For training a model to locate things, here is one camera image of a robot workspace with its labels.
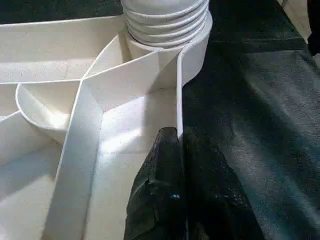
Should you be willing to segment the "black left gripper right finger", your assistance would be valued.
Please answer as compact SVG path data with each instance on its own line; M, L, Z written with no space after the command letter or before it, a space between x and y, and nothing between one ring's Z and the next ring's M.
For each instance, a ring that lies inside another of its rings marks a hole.
M183 131L191 240L263 240L240 180L220 149L191 127Z

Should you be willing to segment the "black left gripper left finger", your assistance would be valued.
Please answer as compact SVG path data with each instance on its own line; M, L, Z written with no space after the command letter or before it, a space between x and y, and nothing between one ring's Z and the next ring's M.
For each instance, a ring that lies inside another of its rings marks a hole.
M124 239L184 240L187 201L175 127L164 127L139 169L126 207Z

